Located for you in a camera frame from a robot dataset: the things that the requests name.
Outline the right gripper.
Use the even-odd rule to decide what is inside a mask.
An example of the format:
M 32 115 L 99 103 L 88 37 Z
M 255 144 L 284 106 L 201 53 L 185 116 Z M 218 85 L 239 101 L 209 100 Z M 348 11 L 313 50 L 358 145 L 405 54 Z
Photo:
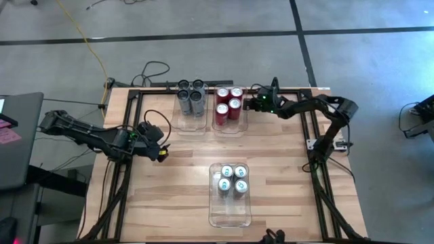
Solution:
M 257 112 L 278 114 L 281 110 L 281 97 L 278 96 L 279 88 L 276 86 L 265 86 L 257 89 L 257 94 L 253 98 L 244 98 L 244 110 L 254 109 Z

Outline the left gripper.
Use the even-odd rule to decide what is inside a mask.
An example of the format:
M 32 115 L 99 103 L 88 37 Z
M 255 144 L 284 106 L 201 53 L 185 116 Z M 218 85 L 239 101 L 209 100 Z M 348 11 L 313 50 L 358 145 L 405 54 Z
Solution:
M 134 145 L 134 154 L 139 157 L 148 157 L 151 161 L 163 162 L 163 153 L 168 153 L 169 146 L 170 144 L 166 144 L 160 147 L 156 142 L 138 140 Z

